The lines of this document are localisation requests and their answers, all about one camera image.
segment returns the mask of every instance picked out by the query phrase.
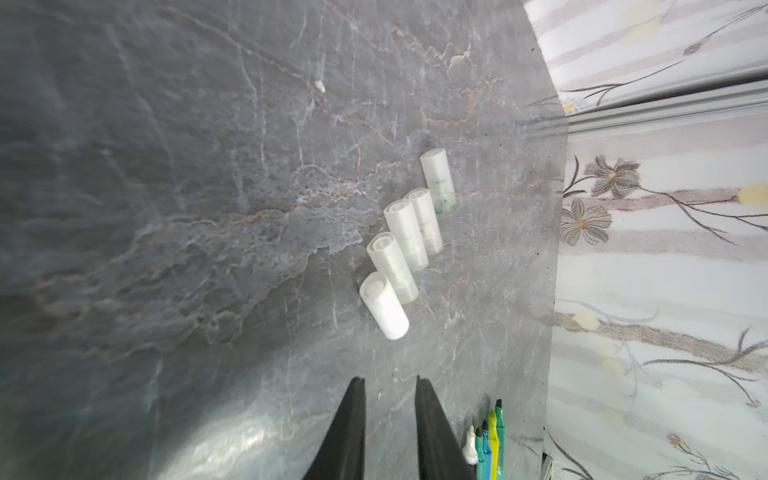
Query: wallpaper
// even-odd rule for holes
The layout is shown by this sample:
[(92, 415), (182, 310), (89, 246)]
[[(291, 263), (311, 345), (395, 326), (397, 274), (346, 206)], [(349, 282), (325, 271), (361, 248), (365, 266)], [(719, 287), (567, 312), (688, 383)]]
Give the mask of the wallpaper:
[(749, 112), (569, 139), (556, 478), (768, 478), (768, 112)]
[(768, 72), (765, 0), (524, 3), (566, 115)]

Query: marble surface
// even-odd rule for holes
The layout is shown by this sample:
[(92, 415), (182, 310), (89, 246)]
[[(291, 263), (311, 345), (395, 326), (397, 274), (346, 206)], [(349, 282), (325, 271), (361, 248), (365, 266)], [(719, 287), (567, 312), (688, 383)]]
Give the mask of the marble surface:
[[(537, 478), (565, 122), (517, 2), (4, 2), (0, 477), (300, 478), (353, 376), (366, 478), (505, 401)], [(358, 297), (444, 147), (411, 329)]]

